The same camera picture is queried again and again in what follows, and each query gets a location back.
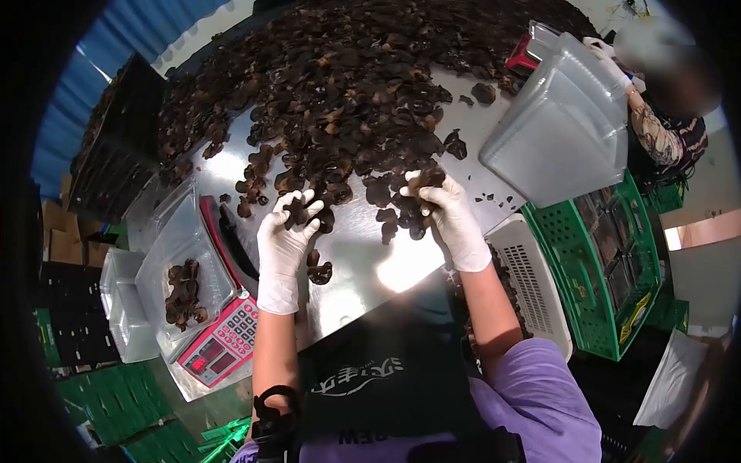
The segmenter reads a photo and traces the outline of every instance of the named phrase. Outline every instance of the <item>purple shirt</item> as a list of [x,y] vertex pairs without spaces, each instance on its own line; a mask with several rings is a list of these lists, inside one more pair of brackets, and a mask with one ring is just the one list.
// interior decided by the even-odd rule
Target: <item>purple shirt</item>
[[[473,400],[492,428],[505,426],[518,433],[528,463],[599,462],[602,431],[576,385],[559,348],[547,339],[532,338],[512,347],[494,375],[494,384],[469,378]],[[336,436],[307,442],[301,463],[405,462],[412,447],[453,440],[450,433],[425,437],[390,437],[374,442],[338,443]],[[257,445],[243,445],[230,463],[256,462]]]

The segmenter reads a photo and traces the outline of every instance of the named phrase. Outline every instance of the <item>scale keypad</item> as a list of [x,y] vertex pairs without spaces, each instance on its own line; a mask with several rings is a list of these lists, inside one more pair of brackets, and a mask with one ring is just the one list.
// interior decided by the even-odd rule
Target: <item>scale keypad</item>
[[255,329],[257,327],[257,308],[249,301],[235,310],[230,318],[219,325],[214,331],[219,340],[231,347],[241,357],[252,353],[255,345]]

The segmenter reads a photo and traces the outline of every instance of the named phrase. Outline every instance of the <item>gloved hand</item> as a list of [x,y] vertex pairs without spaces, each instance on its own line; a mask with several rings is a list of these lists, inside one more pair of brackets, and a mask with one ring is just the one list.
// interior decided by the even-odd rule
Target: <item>gloved hand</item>
[[[419,172],[407,172],[407,181],[417,177]],[[403,196],[410,196],[408,187],[402,187],[399,192]],[[431,211],[432,218],[442,240],[451,251],[455,268],[462,272],[484,270],[491,262],[491,252],[484,242],[481,227],[473,216],[463,187],[450,176],[446,176],[442,188],[420,188],[419,197],[439,206]],[[430,211],[423,206],[422,213],[428,215]]]
[[632,82],[630,78],[618,67],[615,61],[613,61],[613,58],[615,57],[615,50],[613,47],[607,45],[600,39],[595,39],[594,37],[585,37],[583,42],[589,51],[599,59],[599,63],[602,67],[604,67],[611,76],[620,82],[622,88],[628,89],[628,87],[631,86]]
[[[307,204],[314,197],[314,190],[286,193],[278,199],[273,213],[268,214],[257,231],[257,249],[260,254],[260,280],[257,307],[277,315],[290,315],[299,310],[299,283],[296,271],[304,257],[311,236],[319,229],[319,219],[309,224],[296,224],[290,230],[284,227],[290,212],[283,206],[301,199]],[[317,201],[306,208],[309,217],[324,207]]]
[[612,47],[612,45],[608,45],[605,43],[602,39],[596,39],[594,37],[585,37],[582,39],[582,43],[587,46],[587,48],[597,47],[601,48],[603,52],[605,52],[605,55],[609,56],[611,59],[615,59],[615,49]]

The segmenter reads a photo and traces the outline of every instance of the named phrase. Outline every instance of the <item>tattooed arm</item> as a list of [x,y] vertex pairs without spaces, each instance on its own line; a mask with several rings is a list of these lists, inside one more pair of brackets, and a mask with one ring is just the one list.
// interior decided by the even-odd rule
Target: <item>tattooed arm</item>
[[633,130],[641,146],[657,165],[673,166],[679,163],[685,150],[676,130],[667,130],[640,93],[628,89]]

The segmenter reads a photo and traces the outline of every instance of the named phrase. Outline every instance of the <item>red digital display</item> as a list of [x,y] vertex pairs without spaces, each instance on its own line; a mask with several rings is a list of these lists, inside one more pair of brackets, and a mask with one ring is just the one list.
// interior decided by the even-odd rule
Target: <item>red digital display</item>
[[216,356],[221,353],[222,350],[224,350],[224,346],[212,339],[208,343],[206,348],[199,353],[201,354],[201,357],[204,358],[206,363],[208,363],[214,360]]
[[189,368],[191,371],[193,371],[196,375],[199,375],[203,373],[203,370],[206,367],[206,361],[201,357],[196,357],[193,362],[190,364]]
[[211,370],[217,375],[224,371],[226,367],[231,365],[236,359],[229,352],[225,353],[219,360],[211,365]]

